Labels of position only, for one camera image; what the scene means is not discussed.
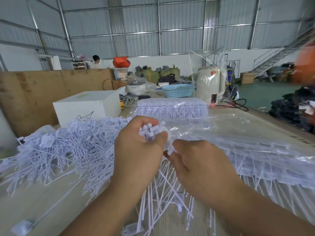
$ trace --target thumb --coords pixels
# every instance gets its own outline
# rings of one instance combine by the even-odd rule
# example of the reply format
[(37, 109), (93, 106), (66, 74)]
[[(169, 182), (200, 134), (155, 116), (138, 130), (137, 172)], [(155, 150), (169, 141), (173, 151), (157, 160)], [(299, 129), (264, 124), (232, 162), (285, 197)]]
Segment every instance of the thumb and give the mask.
[(172, 163), (172, 165), (173, 165), (173, 167), (174, 167), (174, 169), (176, 171), (177, 178), (179, 179), (179, 181), (182, 181), (184, 179), (184, 177), (185, 177), (187, 169), (186, 169), (184, 163), (181, 160), (181, 156), (178, 153), (173, 152), (167, 158)]
[(164, 144), (167, 142), (167, 138), (168, 138), (168, 133), (166, 131), (163, 131), (157, 134), (150, 143), (158, 144), (163, 150)]

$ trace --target clothing pile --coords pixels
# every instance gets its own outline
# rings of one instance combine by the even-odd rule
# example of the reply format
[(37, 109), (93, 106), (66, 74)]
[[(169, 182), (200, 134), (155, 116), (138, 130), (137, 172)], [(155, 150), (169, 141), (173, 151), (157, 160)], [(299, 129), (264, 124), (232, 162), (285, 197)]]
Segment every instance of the clothing pile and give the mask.
[(269, 114), (284, 122), (297, 126), (305, 131), (315, 134), (314, 126), (309, 123), (305, 109), (310, 101), (315, 101), (315, 87), (301, 87), (294, 93), (285, 94), (283, 99), (271, 102)]

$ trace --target forearm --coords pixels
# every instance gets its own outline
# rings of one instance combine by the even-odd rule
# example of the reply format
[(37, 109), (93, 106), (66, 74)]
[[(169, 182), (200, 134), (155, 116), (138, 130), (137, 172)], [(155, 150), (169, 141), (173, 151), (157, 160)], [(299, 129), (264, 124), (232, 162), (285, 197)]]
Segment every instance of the forearm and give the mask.
[(111, 185), (100, 194), (60, 236), (119, 235), (137, 199)]
[(242, 184), (215, 210), (245, 235), (315, 235), (315, 227)]

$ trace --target white foam box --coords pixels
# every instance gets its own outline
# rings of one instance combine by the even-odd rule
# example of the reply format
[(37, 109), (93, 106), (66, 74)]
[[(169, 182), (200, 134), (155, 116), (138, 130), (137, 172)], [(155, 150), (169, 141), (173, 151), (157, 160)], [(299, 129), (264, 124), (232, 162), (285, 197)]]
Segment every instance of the white foam box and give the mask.
[(53, 103), (61, 127), (75, 119), (101, 119), (119, 116), (120, 100), (116, 90), (86, 91)]

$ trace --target green floor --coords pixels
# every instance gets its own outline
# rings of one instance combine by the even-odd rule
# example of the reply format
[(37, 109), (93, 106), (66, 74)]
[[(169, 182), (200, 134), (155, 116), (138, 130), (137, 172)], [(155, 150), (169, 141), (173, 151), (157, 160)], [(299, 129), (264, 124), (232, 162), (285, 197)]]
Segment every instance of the green floor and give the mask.
[(282, 95), (293, 93), (299, 85), (286, 82), (254, 82), (239, 87), (240, 98), (247, 99), (246, 106), (251, 108), (267, 107), (270, 109), (271, 101), (281, 99)]

